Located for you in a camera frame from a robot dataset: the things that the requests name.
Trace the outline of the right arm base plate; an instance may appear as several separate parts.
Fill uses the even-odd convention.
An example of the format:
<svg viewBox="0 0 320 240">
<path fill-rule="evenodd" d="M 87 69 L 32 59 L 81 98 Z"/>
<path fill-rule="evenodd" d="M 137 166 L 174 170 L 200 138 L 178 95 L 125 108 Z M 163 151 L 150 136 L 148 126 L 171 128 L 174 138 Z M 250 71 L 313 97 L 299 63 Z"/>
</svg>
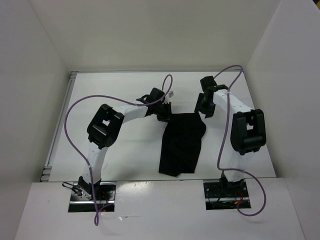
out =
<svg viewBox="0 0 320 240">
<path fill-rule="evenodd" d="M 251 203 L 246 182 L 235 188 L 225 189 L 217 180 L 204 181 L 203 191 L 205 199 L 205 207 L 207 211 L 211 210 L 233 210 L 250 209 Z"/>
</svg>

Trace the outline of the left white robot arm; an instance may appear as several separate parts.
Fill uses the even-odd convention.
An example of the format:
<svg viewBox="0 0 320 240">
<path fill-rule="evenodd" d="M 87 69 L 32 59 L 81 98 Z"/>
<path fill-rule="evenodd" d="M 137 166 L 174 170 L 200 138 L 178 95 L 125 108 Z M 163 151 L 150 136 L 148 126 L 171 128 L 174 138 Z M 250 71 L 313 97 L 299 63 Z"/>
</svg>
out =
<svg viewBox="0 0 320 240">
<path fill-rule="evenodd" d="M 139 118 L 165 113 L 171 107 L 167 100 L 169 91 L 153 88 L 135 102 L 122 106 L 111 107 L 102 104 L 87 127 L 89 150 L 87 154 L 88 169 L 78 179 L 81 193 L 88 200 L 99 196 L 101 173 L 108 149 L 117 140 L 122 125 Z"/>
</svg>

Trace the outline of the black skirt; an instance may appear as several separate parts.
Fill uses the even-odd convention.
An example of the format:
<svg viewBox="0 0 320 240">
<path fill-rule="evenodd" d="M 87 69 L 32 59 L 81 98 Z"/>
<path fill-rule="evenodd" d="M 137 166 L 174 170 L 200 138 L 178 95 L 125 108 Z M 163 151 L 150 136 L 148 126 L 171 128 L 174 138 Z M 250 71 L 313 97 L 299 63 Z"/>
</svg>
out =
<svg viewBox="0 0 320 240">
<path fill-rule="evenodd" d="M 193 174 L 206 129 L 197 112 L 173 114 L 162 135 L 158 172 L 171 177 Z"/>
</svg>

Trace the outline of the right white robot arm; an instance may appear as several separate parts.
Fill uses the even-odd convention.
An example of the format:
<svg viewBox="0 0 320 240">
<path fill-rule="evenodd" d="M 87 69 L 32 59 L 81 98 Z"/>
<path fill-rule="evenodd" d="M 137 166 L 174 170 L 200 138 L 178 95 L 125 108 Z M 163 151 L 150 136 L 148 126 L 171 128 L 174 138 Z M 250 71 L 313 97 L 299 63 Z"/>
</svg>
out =
<svg viewBox="0 0 320 240">
<path fill-rule="evenodd" d="M 195 111 L 205 118 L 213 117 L 216 107 L 226 113 L 227 133 L 222 137 L 217 165 L 222 170 L 219 191 L 229 197 L 242 186 L 254 153 L 266 144 L 264 112 L 244 104 L 226 85 L 217 84 L 213 76 L 202 78 L 200 84 L 202 93 L 198 95 Z"/>
</svg>

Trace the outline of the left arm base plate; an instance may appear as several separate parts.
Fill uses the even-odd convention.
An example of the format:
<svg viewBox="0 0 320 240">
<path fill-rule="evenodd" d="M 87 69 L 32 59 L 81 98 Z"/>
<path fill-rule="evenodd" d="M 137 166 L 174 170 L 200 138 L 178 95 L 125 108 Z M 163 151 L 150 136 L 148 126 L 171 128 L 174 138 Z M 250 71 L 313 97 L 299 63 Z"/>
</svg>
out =
<svg viewBox="0 0 320 240">
<path fill-rule="evenodd" d="M 77 182 L 63 182 L 62 186 L 71 190 L 69 200 L 69 213 L 95 212 L 93 199 L 85 195 Z M 114 212 L 116 198 L 116 183 L 102 182 L 96 192 L 97 208 L 101 212 Z"/>
</svg>

